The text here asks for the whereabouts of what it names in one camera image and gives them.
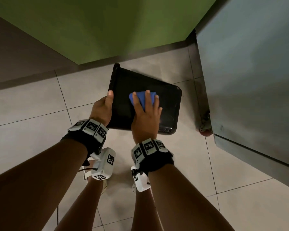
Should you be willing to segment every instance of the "wrist tracker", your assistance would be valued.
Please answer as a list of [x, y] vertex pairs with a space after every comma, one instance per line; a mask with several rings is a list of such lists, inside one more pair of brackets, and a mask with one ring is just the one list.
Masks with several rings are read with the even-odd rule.
[[166, 164], [173, 163], [173, 154], [165, 147], [162, 141], [147, 139], [131, 150], [131, 157], [136, 169], [132, 170], [132, 175], [144, 172], [147, 176], [149, 172], [156, 171]]
[[[107, 131], [108, 129], [96, 120], [79, 120], [68, 129], [68, 133], [61, 140], [72, 139], [82, 143], [87, 148], [87, 158], [91, 156], [95, 158], [94, 156], [101, 154]], [[83, 166], [89, 166], [89, 162], [85, 160]]]

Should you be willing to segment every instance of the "green wall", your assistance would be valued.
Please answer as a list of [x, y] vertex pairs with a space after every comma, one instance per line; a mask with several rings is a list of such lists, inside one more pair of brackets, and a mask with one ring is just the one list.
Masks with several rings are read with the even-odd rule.
[[216, 0], [0, 0], [0, 17], [77, 64], [184, 40]]

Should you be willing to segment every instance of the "black tray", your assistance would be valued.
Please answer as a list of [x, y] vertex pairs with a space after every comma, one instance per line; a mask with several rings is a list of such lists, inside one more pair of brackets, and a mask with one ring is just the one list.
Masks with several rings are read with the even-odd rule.
[[159, 134], [171, 135], [176, 132], [182, 91], [178, 86], [160, 81], [120, 67], [115, 63], [109, 84], [113, 90], [112, 117], [107, 128], [131, 130], [135, 110], [128, 95], [133, 91], [149, 89], [160, 97], [163, 107]]

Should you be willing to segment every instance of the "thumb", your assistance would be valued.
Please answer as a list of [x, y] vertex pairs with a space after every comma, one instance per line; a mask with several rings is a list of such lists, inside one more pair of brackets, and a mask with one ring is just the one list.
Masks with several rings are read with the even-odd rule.
[[111, 108], [113, 102], [113, 91], [109, 90], [105, 99], [105, 106]]

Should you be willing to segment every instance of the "blue sponge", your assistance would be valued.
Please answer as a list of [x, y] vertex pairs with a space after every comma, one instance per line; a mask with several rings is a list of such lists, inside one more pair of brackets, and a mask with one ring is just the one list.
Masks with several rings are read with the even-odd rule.
[[[139, 92], [136, 92], [138, 98], [139, 98], [139, 102], [143, 108], [143, 110], [145, 110], [145, 91], [139, 91]], [[150, 93], [151, 95], [151, 101], [152, 101], [152, 104], [154, 104], [154, 97], [156, 95], [156, 92], [151, 92]], [[134, 105], [134, 102], [133, 102], [133, 93], [129, 94], [129, 99], [132, 103], [132, 105]]]

